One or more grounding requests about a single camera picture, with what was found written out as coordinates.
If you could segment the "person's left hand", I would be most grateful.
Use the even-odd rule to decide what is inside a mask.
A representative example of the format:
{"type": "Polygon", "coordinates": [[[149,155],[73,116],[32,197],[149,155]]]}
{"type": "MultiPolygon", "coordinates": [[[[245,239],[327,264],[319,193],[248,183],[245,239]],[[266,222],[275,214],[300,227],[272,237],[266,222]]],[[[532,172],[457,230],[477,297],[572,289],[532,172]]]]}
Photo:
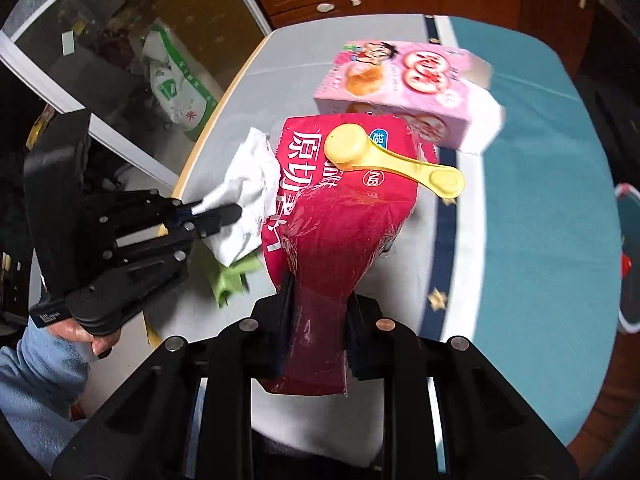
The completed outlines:
{"type": "Polygon", "coordinates": [[[120,328],[107,336],[94,336],[82,328],[73,318],[52,324],[47,327],[47,331],[55,337],[71,342],[90,344],[92,353],[99,359],[107,356],[122,336],[120,328]]]}

